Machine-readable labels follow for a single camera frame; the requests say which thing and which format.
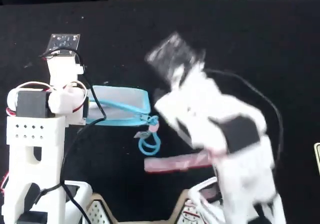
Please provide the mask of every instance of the black wire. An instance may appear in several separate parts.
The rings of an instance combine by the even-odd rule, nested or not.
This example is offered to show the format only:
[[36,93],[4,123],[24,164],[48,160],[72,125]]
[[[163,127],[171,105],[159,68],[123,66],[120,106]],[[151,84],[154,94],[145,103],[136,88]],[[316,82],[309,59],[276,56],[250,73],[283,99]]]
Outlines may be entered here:
[[79,211],[80,211],[81,214],[84,216],[84,218],[86,219],[86,221],[87,221],[89,224],[91,224],[91,221],[90,221],[89,217],[87,216],[87,214],[85,213],[85,211],[83,210],[83,208],[79,205],[79,203],[77,203],[77,202],[74,200],[74,198],[73,198],[70,190],[69,190],[68,187],[65,185],[65,179],[64,179],[65,163],[66,163],[66,159],[67,159],[68,154],[71,152],[71,150],[73,149],[73,147],[75,146],[76,142],[79,140],[79,138],[81,137],[81,135],[83,135],[83,133],[85,133],[90,127],[93,127],[93,126],[94,126],[95,124],[97,124],[98,122],[101,122],[101,121],[104,121],[105,119],[107,119],[107,115],[106,115],[104,109],[102,108],[102,106],[101,106],[101,104],[100,104],[100,102],[99,102],[99,100],[98,100],[98,98],[97,98],[97,96],[96,96],[96,94],[95,94],[95,91],[94,91],[94,88],[93,88],[93,84],[92,84],[91,80],[89,79],[89,77],[88,77],[88,75],[87,75],[87,72],[88,72],[88,71],[87,71],[87,69],[86,69],[86,66],[83,64],[83,59],[82,59],[81,55],[79,54],[79,52],[78,52],[76,49],[69,48],[69,47],[59,47],[59,48],[57,48],[57,49],[54,49],[54,50],[50,50],[50,51],[48,51],[48,52],[45,52],[44,54],[40,55],[40,57],[42,57],[42,58],[47,58],[48,56],[52,56],[52,57],[57,56],[58,54],[56,54],[56,53],[55,53],[55,54],[52,54],[52,53],[53,53],[53,52],[57,52],[57,51],[59,51],[59,50],[72,51],[72,52],[74,52],[74,53],[77,55],[78,60],[79,60],[79,65],[82,66],[82,67],[83,67],[83,70],[84,70],[84,71],[83,71],[83,77],[84,77],[86,83],[88,84],[88,86],[89,86],[89,88],[90,88],[90,90],[91,90],[91,93],[92,93],[92,95],[93,95],[93,98],[94,98],[94,100],[95,100],[95,103],[97,104],[99,110],[101,111],[101,113],[102,113],[102,115],[103,115],[103,118],[99,118],[99,119],[94,120],[94,121],[91,122],[90,124],[88,124],[88,125],[86,125],[85,127],[83,127],[83,128],[77,133],[75,139],[73,140],[73,142],[72,142],[71,145],[69,146],[69,149],[64,153],[64,157],[63,157],[62,164],[61,164],[60,183],[59,183],[58,185],[55,185],[55,186],[52,187],[52,188],[42,190],[42,191],[40,192],[40,194],[38,195],[38,197],[36,198],[35,203],[37,203],[37,202],[39,201],[39,199],[40,199],[43,195],[45,195],[45,194],[47,194],[47,193],[49,193],[49,192],[51,192],[51,191],[59,188],[60,186],[62,186],[62,188],[65,190],[66,195],[69,197],[70,201],[79,209]]
[[283,149],[284,149],[284,125],[283,125],[283,119],[282,119],[282,115],[279,112],[279,110],[276,107],[276,105],[274,103],[272,103],[272,101],[269,98],[267,98],[263,93],[261,93],[257,88],[255,88],[252,84],[250,84],[247,80],[245,80],[244,78],[242,78],[238,74],[231,73],[231,72],[226,72],[226,71],[221,71],[221,70],[210,69],[210,68],[205,68],[204,71],[208,72],[208,73],[217,73],[217,74],[233,77],[233,78],[236,78],[236,79],[240,80],[243,84],[245,84],[247,87],[249,87],[253,92],[255,92],[261,98],[263,98],[274,109],[274,112],[275,112],[276,117],[277,117],[278,125],[279,125],[278,150],[277,150],[277,155],[276,155],[276,159],[275,159],[275,162],[274,162],[274,170],[273,170],[273,174],[276,175],[277,168],[278,168],[279,162],[280,162],[281,153],[283,152]]

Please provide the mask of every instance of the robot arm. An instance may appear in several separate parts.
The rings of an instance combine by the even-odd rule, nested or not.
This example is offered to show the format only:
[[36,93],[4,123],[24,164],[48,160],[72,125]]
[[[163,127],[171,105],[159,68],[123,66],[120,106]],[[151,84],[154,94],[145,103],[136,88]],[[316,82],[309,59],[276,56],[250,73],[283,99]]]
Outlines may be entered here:
[[[182,59],[184,52],[179,48],[187,50],[188,58]],[[175,56],[171,50],[179,52]],[[178,34],[155,49],[147,60],[171,84],[171,91],[156,102],[156,110],[192,148],[210,153],[223,198],[222,223],[247,224],[253,207],[273,202],[275,196],[279,200],[272,174],[271,142],[260,110],[221,93],[203,71],[203,60],[197,59]],[[168,72],[162,64],[169,64]],[[204,204],[193,191],[189,197],[197,205]],[[285,224],[281,199],[277,203],[271,223]],[[220,223],[213,221],[210,212],[203,216],[211,216],[207,218],[211,224]]]

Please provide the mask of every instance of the black cloth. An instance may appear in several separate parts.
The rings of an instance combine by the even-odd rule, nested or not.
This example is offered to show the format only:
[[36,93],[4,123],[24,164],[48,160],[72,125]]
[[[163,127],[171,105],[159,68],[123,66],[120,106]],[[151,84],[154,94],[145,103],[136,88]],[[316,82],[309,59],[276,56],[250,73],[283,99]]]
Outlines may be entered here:
[[[80,33],[79,51],[97,85],[128,86],[150,94],[164,83],[145,54],[173,31],[206,49],[206,65],[249,80],[282,112],[284,150],[276,177],[289,224],[318,223],[319,173],[313,145],[320,140],[320,0],[146,0],[0,7],[0,175],[8,168],[7,93],[25,81],[49,81],[44,52],[51,33]],[[224,93],[265,114],[274,151],[273,110],[237,81],[215,75]],[[136,131],[95,127],[66,164],[67,178],[102,194],[119,221],[169,218],[183,189],[209,178],[210,168],[146,174]],[[65,146],[78,128],[66,131]],[[157,157],[192,150],[160,119]]]

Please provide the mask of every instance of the cable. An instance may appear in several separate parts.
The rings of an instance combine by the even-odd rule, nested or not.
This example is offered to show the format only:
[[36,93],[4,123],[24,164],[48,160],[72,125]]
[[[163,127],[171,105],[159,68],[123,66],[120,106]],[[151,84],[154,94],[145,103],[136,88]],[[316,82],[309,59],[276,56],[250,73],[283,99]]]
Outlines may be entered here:
[[49,90],[54,89],[52,86],[50,86],[47,83],[37,82],[37,81],[30,81],[30,82],[22,83],[22,84],[18,85],[16,88],[22,88],[22,87],[25,87],[27,85],[42,85],[42,86],[45,86],[45,87],[49,88]]
[[83,133],[85,133],[90,127],[94,126],[95,124],[97,124],[98,122],[101,122],[101,121],[104,121],[105,119],[107,119],[107,116],[106,116],[106,113],[104,111],[104,109],[101,107],[101,104],[95,94],[95,91],[94,91],[94,88],[93,88],[93,85],[92,85],[92,82],[90,81],[89,77],[87,76],[87,69],[86,69],[86,66],[84,66],[83,64],[83,59],[82,57],[80,56],[79,52],[76,50],[76,49],[73,49],[73,48],[68,48],[68,47],[59,47],[57,49],[54,49],[54,50],[50,50],[48,52],[45,52],[43,53],[42,55],[40,55],[41,58],[47,58],[48,56],[52,56],[52,53],[53,52],[57,52],[59,50],[68,50],[68,51],[72,51],[74,52],[77,57],[78,57],[78,60],[79,60],[79,65],[83,67],[83,77],[85,79],[85,81],[87,82],[90,90],[91,90],[91,93],[93,95],[93,98],[99,108],[99,110],[101,111],[102,115],[103,115],[103,118],[99,118],[93,122],[91,122],[90,124],[84,126],[76,135],[75,139],[73,140],[73,142],[71,143],[71,145],[69,146],[69,148],[66,150],[66,152],[64,153],[64,157],[63,157],[63,160],[62,160],[62,164],[61,164],[61,172],[60,172],[60,183],[50,189],[44,189],[40,192],[39,196],[37,197],[36,201],[38,202],[39,199],[47,194],[48,192],[51,192],[57,188],[59,188],[60,186],[63,187],[63,189],[65,190],[65,193],[66,195],[69,197],[70,201],[79,209],[79,211],[81,212],[81,214],[84,216],[84,218],[86,219],[86,221],[91,224],[91,221],[90,219],[88,218],[87,214],[85,213],[85,211],[83,210],[83,208],[74,200],[71,192],[69,191],[69,189],[67,188],[67,186],[65,185],[65,179],[64,179],[64,172],[65,172],[65,163],[66,163],[66,159],[67,159],[67,156],[68,154],[71,152],[71,150],[73,149],[73,147],[75,146],[76,142],[79,140],[80,136],[83,135]]
[[6,174],[3,176],[2,180],[1,180],[1,185],[0,185],[0,191],[2,194],[5,194],[5,185],[7,184],[9,178],[9,172],[6,172]]
[[[155,144],[151,145],[151,144],[147,143],[146,142],[147,137],[140,137],[139,142],[138,142],[138,148],[139,148],[140,152],[142,152],[146,156],[155,155],[160,150],[160,147],[161,147],[161,140],[160,140],[159,136],[157,135],[157,130],[159,128],[158,119],[159,119],[158,116],[152,116],[152,117],[149,117],[148,121],[147,121],[149,124],[149,130],[147,131],[147,133],[152,134],[153,139],[155,141]],[[150,130],[150,126],[155,126],[155,130]],[[153,149],[153,151],[147,152],[144,150],[144,147]]]
[[75,108],[75,109],[72,111],[73,113],[75,113],[75,112],[77,112],[79,109],[81,109],[81,107],[84,105],[84,103],[85,103],[85,101],[86,101],[86,99],[87,99],[87,96],[88,96],[88,90],[87,90],[86,86],[85,86],[82,82],[80,82],[80,81],[78,81],[78,80],[70,82],[70,84],[72,84],[72,83],[77,83],[77,84],[79,84],[80,86],[82,86],[82,88],[83,88],[84,91],[85,91],[85,94],[84,94],[84,97],[83,97],[83,100],[82,100],[80,106],[78,106],[77,108]]
[[8,116],[11,117],[15,117],[16,116],[16,112],[12,111],[11,109],[9,109],[8,107],[5,109],[5,112]]
[[244,78],[242,78],[238,74],[231,73],[231,72],[226,72],[226,71],[221,71],[221,70],[210,69],[210,68],[205,68],[204,71],[208,72],[208,73],[217,73],[217,74],[233,77],[233,78],[236,78],[236,79],[240,80],[243,84],[245,84],[253,92],[255,92],[261,98],[263,98],[274,109],[274,112],[275,112],[276,117],[277,117],[278,125],[279,125],[278,150],[277,150],[277,155],[276,155],[276,160],[274,162],[274,170],[273,170],[274,175],[276,175],[277,167],[278,167],[279,162],[280,162],[281,153],[283,152],[283,148],[284,148],[283,147],[283,145],[284,145],[283,119],[282,119],[282,115],[279,112],[279,110],[276,107],[276,105],[274,103],[272,103],[272,101],[269,98],[267,98],[264,94],[262,94],[257,88],[255,88],[252,84],[250,84],[247,80],[245,80]]

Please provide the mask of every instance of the red object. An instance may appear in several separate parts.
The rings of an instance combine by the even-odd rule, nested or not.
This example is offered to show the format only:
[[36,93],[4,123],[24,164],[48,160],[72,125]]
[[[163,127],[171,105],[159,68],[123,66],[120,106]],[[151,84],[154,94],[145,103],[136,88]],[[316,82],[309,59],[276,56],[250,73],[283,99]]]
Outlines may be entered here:
[[146,158],[144,160],[144,170],[148,173],[186,171],[190,168],[203,168],[210,166],[212,166],[211,157],[205,150],[195,154],[180,155],[169,158]]

